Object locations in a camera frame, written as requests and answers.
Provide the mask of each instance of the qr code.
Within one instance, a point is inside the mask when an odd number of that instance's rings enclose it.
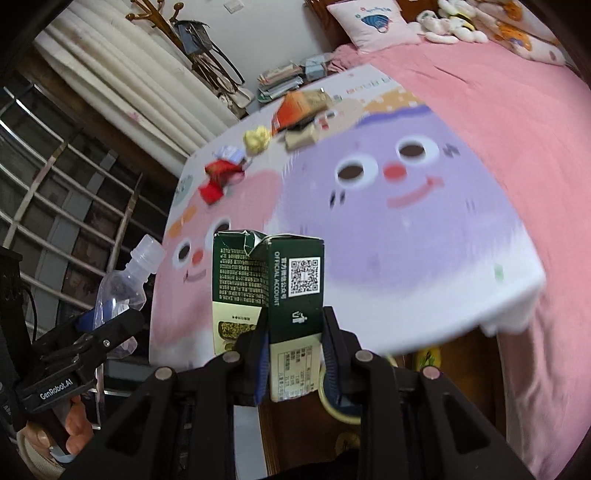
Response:
[[[290,258],[289,296],[320,293],[320,257]]]

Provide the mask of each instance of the purple cartoon face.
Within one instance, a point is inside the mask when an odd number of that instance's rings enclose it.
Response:
[[[296,154],[280,215],[326,243],[326,275],[412,287],[502,248],[520,220],[477,156],[428,107],[362,119]]]

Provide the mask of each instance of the orange package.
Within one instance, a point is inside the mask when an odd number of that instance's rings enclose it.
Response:
[[[275,135],[277,132],[289,128],[304,118],[327,109],[331,103],[330,95],[321,89],[288,92],[283,103],[273,115],[271,133]]]

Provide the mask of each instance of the nutrition label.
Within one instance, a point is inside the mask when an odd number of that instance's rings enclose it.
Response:
[[[268,281],[265,263],[239,248],[221,248],[219,254],[219,301],[265,306]]]
[[[310,345],[278,355],[278,401],[301,397],[316,389],[312,375],[312,351]]]

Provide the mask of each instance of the screw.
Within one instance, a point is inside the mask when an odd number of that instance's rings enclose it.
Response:
[[[158,380],[168,380],[173,376],[173,369],[169,367],[160,367],[154,375]]]
[[[355,358],[360,362],[371,362],[374,359],[374,355],[369,350],[358,350],[355,353]]]
[[[441,375],[441,372],[437,367],[429,366],[423,368],[423,375],[427,377],[429,380],[437,380]]]
[[[238,362],[240,360],[240,354],[235,351],[226,352],[223,354],[223,360],[229,364]]]

